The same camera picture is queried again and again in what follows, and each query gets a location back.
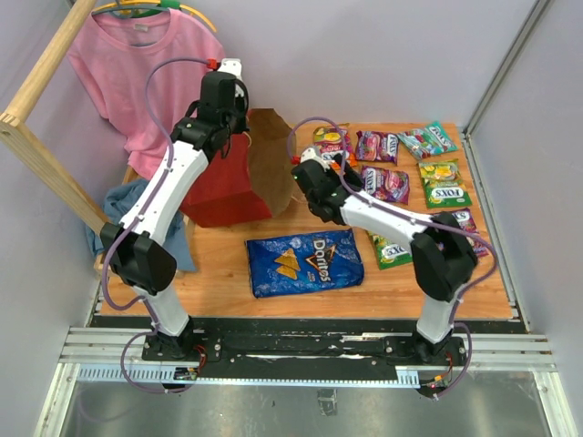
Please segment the blue Doritos chip bag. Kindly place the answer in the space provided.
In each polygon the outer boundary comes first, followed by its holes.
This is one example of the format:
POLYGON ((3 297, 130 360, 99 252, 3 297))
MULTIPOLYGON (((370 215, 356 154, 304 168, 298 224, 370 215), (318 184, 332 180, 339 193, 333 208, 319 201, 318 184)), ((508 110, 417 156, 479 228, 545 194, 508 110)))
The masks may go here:
POLYGON ((257 299, 350 288, 364 279, 351 229, 250 239, 245 248, 257 299))

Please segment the red paper bag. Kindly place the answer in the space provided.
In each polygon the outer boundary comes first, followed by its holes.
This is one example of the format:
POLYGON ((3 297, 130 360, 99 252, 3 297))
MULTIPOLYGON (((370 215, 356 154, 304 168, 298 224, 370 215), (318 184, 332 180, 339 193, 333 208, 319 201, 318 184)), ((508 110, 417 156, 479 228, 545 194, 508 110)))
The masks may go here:
POLYGON ((273 219, 291 202, 291 128, 273 108, 252 109, 248 125, 248 132, 231 137, 228 156, 215 157, 182 201, 180 211, 202 228, 273 219))

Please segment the orange candy packet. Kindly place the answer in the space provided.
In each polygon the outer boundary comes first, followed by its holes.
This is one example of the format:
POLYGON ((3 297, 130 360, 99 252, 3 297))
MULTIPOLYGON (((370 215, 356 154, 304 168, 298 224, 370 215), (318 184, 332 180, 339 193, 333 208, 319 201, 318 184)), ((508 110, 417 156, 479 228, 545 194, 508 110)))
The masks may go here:
POLYGON ((353 153, 350 138, 350 124, 342 123, 337 131, 332 126, 320 126, 314 129, 312 134, 313 144, 320 150, 322 159, 332 168, 338 170, 339 165, 335 158, 345 156, 346 164, 351 168, 357 167, 356 156, 353 153))

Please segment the green candy packet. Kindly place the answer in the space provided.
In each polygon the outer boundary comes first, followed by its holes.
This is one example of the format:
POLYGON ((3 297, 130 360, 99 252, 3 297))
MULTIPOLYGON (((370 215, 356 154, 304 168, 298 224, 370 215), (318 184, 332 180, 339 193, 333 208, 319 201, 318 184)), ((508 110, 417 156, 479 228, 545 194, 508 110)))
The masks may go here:
POLYGON ((413 262, 412 256, 398 244, 382 236, 367 232, 373 245, 377 266, 380 270, 391 269, 413 262))
POLYGON ((428 208, 464 208, 472 205, 457 159, 420 162, 418 169, 428 208))

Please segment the purple candy packet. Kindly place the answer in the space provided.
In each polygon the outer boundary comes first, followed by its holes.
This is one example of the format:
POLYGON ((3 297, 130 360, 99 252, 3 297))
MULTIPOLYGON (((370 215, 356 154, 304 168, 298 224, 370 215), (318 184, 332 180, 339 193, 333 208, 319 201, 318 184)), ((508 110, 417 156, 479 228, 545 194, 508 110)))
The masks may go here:
POLYGON ((391 132, 358 131, 355 156, 359 161, 397 164, 399 138, 391 132))
POLYGON ((410 182, 406 172, 363 166, 361 177, 367 194, 389 203, 408 204, 410 182))
MULTIPOLYGON (((474 235, 479 234, 476 223, 471 214, 470 208, 460 208, 456 210, 451 210, 450 214, 454 216, 455 220, 457 221, 459 227, 462 230, 474 235)), ((478 258, 483 258, 488 254, 488 250, 483 243, 475 241, 474 239, 471 239, 469 237, 467 237, 466 239, 468 243, 471 245, 474 253, 478 258)))

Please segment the teal candy packet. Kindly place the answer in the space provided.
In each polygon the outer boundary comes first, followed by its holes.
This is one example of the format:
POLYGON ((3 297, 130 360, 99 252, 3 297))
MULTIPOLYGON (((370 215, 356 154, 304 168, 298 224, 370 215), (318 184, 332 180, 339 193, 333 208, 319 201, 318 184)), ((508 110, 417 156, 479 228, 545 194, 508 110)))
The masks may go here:
POLYGON ((396 135, 417 161, 458 150, 444 126, 438 121, 396 135))

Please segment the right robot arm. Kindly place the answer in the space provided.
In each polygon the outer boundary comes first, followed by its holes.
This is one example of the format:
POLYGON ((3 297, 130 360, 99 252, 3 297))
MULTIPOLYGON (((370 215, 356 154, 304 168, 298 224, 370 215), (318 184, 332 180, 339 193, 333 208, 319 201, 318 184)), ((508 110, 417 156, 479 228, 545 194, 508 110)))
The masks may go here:
POLYGON ((348 168, 347 179, 342 179, 311 147, 296 161, 291 173, 313 215, 369 231, 412 256, 415 280, 425 295, 414 331, 414 355, 428 362, 440 354, 452 335, 457 298, 477 266, 455 217, 414 213, 374 198, 355 171, 348 168))

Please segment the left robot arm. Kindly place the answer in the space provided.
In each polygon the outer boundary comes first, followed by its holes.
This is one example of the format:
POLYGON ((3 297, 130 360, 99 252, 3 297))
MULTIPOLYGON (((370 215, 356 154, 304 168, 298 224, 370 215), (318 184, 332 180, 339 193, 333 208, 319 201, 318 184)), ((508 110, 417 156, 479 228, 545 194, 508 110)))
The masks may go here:
POLYGON ((164 158, 142 195, 117 225, 100 230, 107 251, 102 272, 114 272, 144 303, 153 335, 176 354, 193 345, 190 317, 173 281, 177 261, 163 247, 183 199, 215 157, 230 152, 230 138, 247 129, 249 96, 239 76, 210 71, 199 100, 169 134, 164 158))

